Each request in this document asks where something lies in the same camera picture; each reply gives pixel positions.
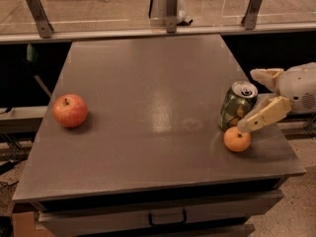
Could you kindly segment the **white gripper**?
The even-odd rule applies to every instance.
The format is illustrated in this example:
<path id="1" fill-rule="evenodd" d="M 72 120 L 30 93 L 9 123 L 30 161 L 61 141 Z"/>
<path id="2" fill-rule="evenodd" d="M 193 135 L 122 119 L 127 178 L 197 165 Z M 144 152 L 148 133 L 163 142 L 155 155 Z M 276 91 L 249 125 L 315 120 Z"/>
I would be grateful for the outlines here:
<path id="1" fill-rule="evenodd" d="M 260 95 L 254 108 L 237 123 L 242 132 L 253 132 L 284 119 L 288 113 L 316 112 L 316 63 L 282 68 L 257 68 L 253 80 L 280 96 Z"/>

